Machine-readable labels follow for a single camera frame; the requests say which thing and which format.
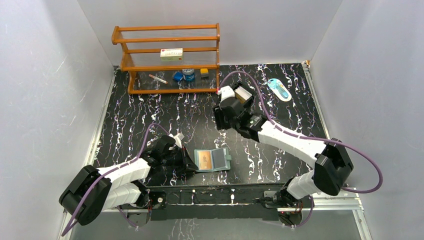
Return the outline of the orange gold credit card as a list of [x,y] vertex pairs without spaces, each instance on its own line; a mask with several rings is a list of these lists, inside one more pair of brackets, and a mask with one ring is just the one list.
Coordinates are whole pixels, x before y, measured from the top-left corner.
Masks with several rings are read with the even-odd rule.
[[201,150],[198,152],[198,162],[200,170],[211,170],[212,165],[212,157],[211,152],[209,150]]

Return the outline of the black card storage box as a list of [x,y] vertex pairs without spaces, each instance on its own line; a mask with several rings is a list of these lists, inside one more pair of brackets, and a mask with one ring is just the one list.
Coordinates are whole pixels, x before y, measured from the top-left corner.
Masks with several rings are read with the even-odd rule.
[[234,96],[240,101],[244,108],[250,108],[256,92],[253,91],[247,84],[238,81],[231,86],[234,91]]

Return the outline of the mint green card holder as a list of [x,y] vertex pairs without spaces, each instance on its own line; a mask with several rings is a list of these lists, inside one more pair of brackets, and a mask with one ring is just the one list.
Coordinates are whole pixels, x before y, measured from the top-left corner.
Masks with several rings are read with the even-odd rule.
[[[199,169],[199,151],[210,151],[211,153],[211,161],[212,161],[212,169],[210,170],[201,170]],[[228,171],[231,169],[231,160],[232,156],[229,153],[229,149],[227,147],[215,148],[212,150],[206,149],[195,149],[194,150],[194,163],[197,165],[198,170],[196,172],[218,172],[218,171]]]

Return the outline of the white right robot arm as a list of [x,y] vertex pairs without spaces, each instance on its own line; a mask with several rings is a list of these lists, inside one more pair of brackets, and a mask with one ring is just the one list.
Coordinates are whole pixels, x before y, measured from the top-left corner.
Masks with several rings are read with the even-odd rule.
[[264,114],[251,113],[237,98],[229,97],[213,108],[218,130],[234,129],[242,137],[283,150],[312,168],[310,172],[289,179],[278,193],[264,194],[262,202],[268,208],[295,207],[302,198],[315,193],[337,196],[353,163],[342,143],[335,138],[324,141],[306,139]]

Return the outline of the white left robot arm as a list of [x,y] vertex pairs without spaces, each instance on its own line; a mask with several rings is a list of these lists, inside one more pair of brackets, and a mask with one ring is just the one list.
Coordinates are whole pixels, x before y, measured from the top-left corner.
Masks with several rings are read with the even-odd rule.
[[141,180],[169,167],[176,173],[198,170],[182,143],[183,135],[163,135],[134,160],[109,167],[84,166],[59,197],[59,204],[82,226],[104,210],[125,204],[144,208],[150,201]]

